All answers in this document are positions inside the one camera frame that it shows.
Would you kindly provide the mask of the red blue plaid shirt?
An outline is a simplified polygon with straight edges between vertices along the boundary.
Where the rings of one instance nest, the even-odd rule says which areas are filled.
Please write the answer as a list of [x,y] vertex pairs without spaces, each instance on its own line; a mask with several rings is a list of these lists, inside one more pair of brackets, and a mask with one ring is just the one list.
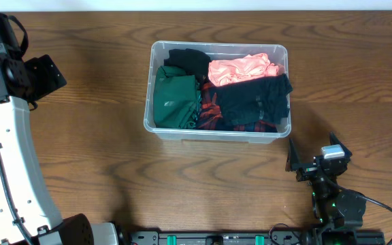
[[246,125],[228,125],[217,104],[216,87],[209,80],[201,86],[201,110],[195,128],[208,131],[247,131],[277,133],[275,125],[258,121]]

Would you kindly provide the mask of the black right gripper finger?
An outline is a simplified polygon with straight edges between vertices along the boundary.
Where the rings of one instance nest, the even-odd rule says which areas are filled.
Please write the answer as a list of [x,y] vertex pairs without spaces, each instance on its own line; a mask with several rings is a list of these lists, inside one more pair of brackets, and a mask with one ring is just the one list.
[[287,161],[285,166],[286,172],[297,171],[301,165],[301,159],[295,147],[295,144],[291,138],[289,138],[289,151],[287,155]]
[[329,133],[329,141],[331,145],[339,145],[344,151],[345,157],[352,157],[352,152],[336,137],[334,132]]

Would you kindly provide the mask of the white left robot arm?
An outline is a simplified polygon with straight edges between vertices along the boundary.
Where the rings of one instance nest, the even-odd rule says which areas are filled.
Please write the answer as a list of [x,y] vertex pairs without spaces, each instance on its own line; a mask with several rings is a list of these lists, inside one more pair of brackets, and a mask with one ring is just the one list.
[[0,244],[117,244],[114,224],[63,218],[46,188],[30,113],[66,80],[48,55],[23,59],[29,40],[17,40],[17,24],[0,13]]

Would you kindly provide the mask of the dark navy garment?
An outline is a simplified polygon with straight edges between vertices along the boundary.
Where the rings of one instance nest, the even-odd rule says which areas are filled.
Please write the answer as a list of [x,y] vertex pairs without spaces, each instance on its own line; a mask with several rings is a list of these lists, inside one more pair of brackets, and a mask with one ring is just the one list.
[[217,104],[229,125],[278,125],[290,113],[287,96],[292,90],[285,74],[264,77],[218,87]]

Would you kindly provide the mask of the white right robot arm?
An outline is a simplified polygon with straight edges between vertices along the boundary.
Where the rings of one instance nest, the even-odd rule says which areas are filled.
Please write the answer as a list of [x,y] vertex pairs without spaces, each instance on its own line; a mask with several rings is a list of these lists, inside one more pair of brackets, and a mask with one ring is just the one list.
[[320,155],[304,163],[293,140],[289,140],[285,170],[295,172],[296,181],[311,186],[314,216],[320,221],[299,235],[300,244],[354,243],[355,229],[363,225],[365,200],[337,183],[337,177],[348,169],[352,152],[333,133],[329,134],[329,141]]

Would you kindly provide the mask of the dark green garment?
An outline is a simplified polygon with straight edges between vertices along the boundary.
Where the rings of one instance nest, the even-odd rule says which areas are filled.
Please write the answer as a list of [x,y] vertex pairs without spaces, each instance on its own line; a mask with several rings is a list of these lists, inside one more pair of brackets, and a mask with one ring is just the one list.
[[158,68],[153,94],[156,127],[194,129],[200,107],[201,91],[194,75],[174,66]]

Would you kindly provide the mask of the black garment with tape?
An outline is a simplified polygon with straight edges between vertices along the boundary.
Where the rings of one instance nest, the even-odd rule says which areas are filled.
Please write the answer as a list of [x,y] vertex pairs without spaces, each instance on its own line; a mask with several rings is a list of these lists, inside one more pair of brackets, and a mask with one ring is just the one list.
[[187,75],[194,75],[198,83],[203,84],[208,78],[208,67],[211,58],[202,51],[194,49],[172,49],[164,65],[175,66],[185,70]]

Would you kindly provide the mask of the pink garment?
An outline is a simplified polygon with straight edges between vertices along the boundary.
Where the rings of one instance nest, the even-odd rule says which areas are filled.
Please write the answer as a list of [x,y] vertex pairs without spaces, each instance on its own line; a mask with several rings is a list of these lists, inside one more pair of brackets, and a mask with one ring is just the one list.
[[214,60],[208,66],[208,79],[217,87],[277,75],[279,66],[272,63],[266,53]]

